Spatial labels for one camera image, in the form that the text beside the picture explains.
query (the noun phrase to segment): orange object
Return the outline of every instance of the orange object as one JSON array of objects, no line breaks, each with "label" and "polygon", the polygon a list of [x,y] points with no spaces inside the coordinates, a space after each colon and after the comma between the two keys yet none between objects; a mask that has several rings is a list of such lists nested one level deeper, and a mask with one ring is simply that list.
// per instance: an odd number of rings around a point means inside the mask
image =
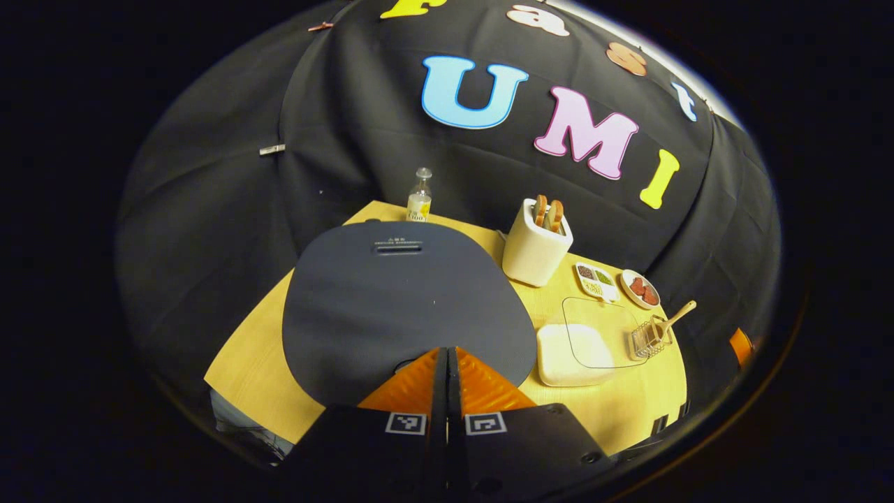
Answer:
[{"label": "orange object", "polygon": [[742,368],[745,365],[745,361],[751,356],[751,353],[755,351],[755,346],[751,344],[751,339],[745,335],[741,328],[736,328],[736,333],[730,337],[730,345],[732,350],[736,352],[738,367]]},{"label": "orange object", "polygon": [[535,407],[536,404],[494,369],[456,348],[462,389],[462,415]]},{"label": "orange object", "polygon": [[434,367],[440,349],[436,347],[400,369],[394,377],[364,398],[357,407],[393,413],[431,415]]}]

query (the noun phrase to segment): orange letter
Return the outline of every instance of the orange letter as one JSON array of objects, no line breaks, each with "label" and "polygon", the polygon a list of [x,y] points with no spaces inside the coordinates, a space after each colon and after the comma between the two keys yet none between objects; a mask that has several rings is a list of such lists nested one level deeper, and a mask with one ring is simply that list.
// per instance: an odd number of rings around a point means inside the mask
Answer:
[{"label": "orange letter", "polygon": [[605,54],[613,63],[640,77],[645,76],[645,59],[627,46],[618,42],[609,44],[609,50]]}]

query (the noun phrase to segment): black fabric backdrop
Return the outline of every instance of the black fabric backdrop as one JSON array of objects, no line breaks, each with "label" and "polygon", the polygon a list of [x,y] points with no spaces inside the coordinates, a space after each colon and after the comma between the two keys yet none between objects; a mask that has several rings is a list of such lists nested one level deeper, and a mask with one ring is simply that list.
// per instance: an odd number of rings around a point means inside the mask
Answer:
[{"label": "black fabric backdrop", "polygon": [[[699,302],[678,330],[690,397],[703,403],[730,382],[727,339],[741,327],[759,344],[780,270],[755,145],[698,99],[690,122],[670,85],[680,81],[648,56],[646,77],[612,63],[611,33],[539,4],[571,32],[555,37],[508,20],[512,5],[449,2],[380,21],[391,0],[324,4],[227,56],[165,113],[133,163],[115,263],[140,353],[186,401],[207,400],[207,366],[303,247],[372,199],[405,204],[418,166],[434,171],[434,213],[480,226],[508,230],[537,193],[562,200],[573,252],[645,272],[669,314]],[[335,27],[307,32],[324,20]],[[488,64],[530,78],[504,123],[454,128],[420,106],[428,55],[476,62],[460,88],[467,107],[490,96]],[[584,94],[596,121],[621,112],[639,124],[620,180],[534,148],[553,85]],[[257,154],[277,143],[283,153]],[[681,168],[654,210],[638,196],[658,149]]]}]

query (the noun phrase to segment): light blue letter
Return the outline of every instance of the light blue letter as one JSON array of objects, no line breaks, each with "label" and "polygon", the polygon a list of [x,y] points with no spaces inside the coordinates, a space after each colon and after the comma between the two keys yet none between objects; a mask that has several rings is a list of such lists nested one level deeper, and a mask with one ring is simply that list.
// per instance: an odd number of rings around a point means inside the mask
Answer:
[{"label": "light blue letter", "polygon": [[677,98],[679,98],[679,107],[683,109],[683,113],[686,114],[686,117],[689,117],[689,120],[692,122],[696,121],[696,113],[692,111],[692,106],[695,104],[692,101],[692,98],[689,97],[689,93],[686,91],[686,88],[679,84],[675,84],[674,82],[670,83],[674,89],[677,90]]},{"label": "light blue letter", "polygon": [[457,96],[463,73],[475,68],[472,61],[452,55],[433,55],[422,61],[428,68],[422,88],[422,108],[435,121],[465,129],[487,129],[506,120],[520,82],[527,73],[504,64],[491,64],[487,72],[493,75],[491,100],[478,110],[460,105]]}]

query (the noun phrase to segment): meat slice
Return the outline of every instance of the meat slice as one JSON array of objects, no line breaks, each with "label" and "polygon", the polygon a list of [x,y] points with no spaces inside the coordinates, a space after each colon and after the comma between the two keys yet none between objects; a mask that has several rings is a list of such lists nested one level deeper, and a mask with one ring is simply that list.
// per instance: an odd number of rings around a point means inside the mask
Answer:
[{"label": "meat slice", "polygon": [[645,285],[643,285],[643,278],[638,277],[633,280],[633,284],[630,285],[630,291],[637,295],[642,295],[645,293]]},{"label": "meat slice", "polygon": [[655,289],[651,286],[646,286],[645,293],[643,293],[643,300],[647,304],[658,305],[658,294],[655,292]]}]

